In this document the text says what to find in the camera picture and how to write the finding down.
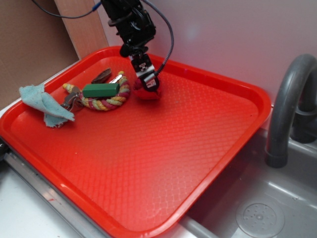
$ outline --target braided rope ring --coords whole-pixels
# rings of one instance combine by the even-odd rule
[[[130,85],[123,71],[120,71],[118,74],[121,74],[122,77],[119,79],[120,88],[117,95],[108,99],[102,98],[100,100],[97,100],[96,98],[85,98],[83,96],[82,90],[80,90],[78,101],[83,106],[98,111],[110,111],[116,109],[117,107],[120,107],[129,98]],[[68,83],[63,84],[63,89],[65,89],[68,93],[72,92],[73,87],[75,87],[75,85]]]

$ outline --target black cable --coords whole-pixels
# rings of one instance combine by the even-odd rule
[[[172,26],[170,25],[168,19],[164,16],[164,14],[151,2],[149,2],[148,0],[141,0],[143,2],[145,2],[147,5],[149,5],[154,11],[156,11],[158,13],[158,15],[160,15],[160,17],[165,21],[165,23],[168,26],[169,32],[170,32],[170,38],[171,38],[171,45],[169,48],[169,51],[163,61],[163,63],[161,64],[161,66],[158,68],[158,70],[154,73],[155,76],[158,76],[158,74],[163,70],[163,68],[165,67],[170,55],[172,54],[173,48],[174,48],[174,34],[173,34],[173,29]]]
[[[31,0],[36,6],[39,7],[39,9],[41,9],[42,11],[46,12],[47,14],[51,15],[51,16],[56,16],[56,17],[61,17],[61,18],[68,18],[68,19],[77,19],[77,18],[81,18],[81,17],[84,17],[84,16],[87,16],[89,15],[90,13],[94,12],[97,10],[97,8],[101,5],[101,2],[97,3],[95,6],[92,7],[92,9],[83,14],[83,15],[79,15],[79,16],[62,16],[62,15],[57,15],[57,14],[54,14],[54,13],[51,13],[49,11],[47,11],[46,9],[44,9],[43,7],[41,7],[35,0]]]

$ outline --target tray rim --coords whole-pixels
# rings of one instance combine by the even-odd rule
[[[119,49],[120,47],[108,47],[104,49],[100,49],[88,55],[87,57],[83,58],[79,62],[75,63],[71,66],[68,70],[62,72],[53,80],[47,82],[45,84],[45,91],[48,93],[53,92],[56,90],[60,85],[63,78],[67,75],[73,77],[83,70],[83,66],[85,68],[89,67],[92,63],[95,63],[99,60],[102,60],[107,57],[119,57]],[[157,57],[154,55],[150,55],[151,60],[153,61],[154,65],[158,64],[159,62],[163,61],[163,58]],[[56,171],[52,168],[49,164],[43,164],[43,161],[39,163],[36,155],[32,153],[32,151],[28,151],[28,149],[23,148],[23,143],[18,141],[16,136],[10,134],[9,127],[12,123],[12,120],[6,120],[7,117],[14,117],[16,118],[20,115],[26,108],[27,105],[23,104],[22,101],[17,102],[11,108],[9,108],[3,116],[0,118],[0,137],[8,143],[10,147],[12,147],[22,158],[26,161],[32,161],[31,165],[36,168],[47,180],[53,183],[57,189],[63,193],[68,199],[70,199],[76,206],[79,207],[87,216],[93,219],[102,229],[106,232],[119,237],[125,238],[135,238],[135,237],[154,237],[162,232],[168,230],[175,224],[190,208],[190,206],[198,199],[200,194],[206,190],[208,185],[212,183],[212,181],[217,177],[218,174],[226,167],[228,163],[233,159],[233,157],[240,151],[240,149],[247,143],[247,141],[255,134],[255,132],[260,128],[262,123],[268,118],[269,113],[271,111],[271,102],[267,95],[267,93],[259,88],[258,86],[242,82],[236,79],[232,79],[223,75],[219,75],[216,73],[212,73],[206,70],[198,69],[189,65],[185,65],[179,62],[175,62],[169,60],[164,68],[164,71],[172,73],[172,74],[181,74],[182,77],[196,81],[201,84],[205,84],[211,86],[213,88],[217,88],[219,90],[243,97],[252,101],[258,108],[259,114],[254,122],[250,125],[250,127],[245,130],[242,136],[236,141],[236,143],[232,146],[232,148],[227,151],[227,153],[219,160],[219,162],[215,165],[215,167],[206,175],[206,177],[199,183],[199,185],[190,193],[185,201],[181,203],[181,205],[175,210],[175,212],[161,225],[148,230],[148,231],[141,231],[135,232],[125,229],[121,224],[119,224],[115,219],[113,219],[110,215],[107,217],[108,222],[111,221],[111,225],[105,225],[105,218],[103,217],[104,214],[100,214],[98,218],[91,217],[89,214],[83,210],[83,208],[87,207],[87,201],[84,195],[79,189],[75,186],[72,186],[70,183],[65,184],[65,181],[60,179],[56,175]],[[50,170],[52,173],[50,176],[45,176],[43,172]],[[89,209],[93,212],[91,213],[99,213],[98,207],[89,204]]]

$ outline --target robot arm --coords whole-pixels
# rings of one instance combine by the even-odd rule
[[[139,0],[102,0],[110,18],[109,26],[115,26],[123,40],[120,55],[132,58],[132,66],[145,90],[153,92],[159,87],[154,66],[146,54],[146,43],[154,38],[155,26],[149,13]]]

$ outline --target faucet spout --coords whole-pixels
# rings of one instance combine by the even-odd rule
[[[301,143],[317,138],[307,133],[309,126],[317,125],[316,95],[317,59],[300,55],[286,71],[275,100],[265,148],[265,162],[269,166],[281,168],[287,164],[291,130],[292,138]]]

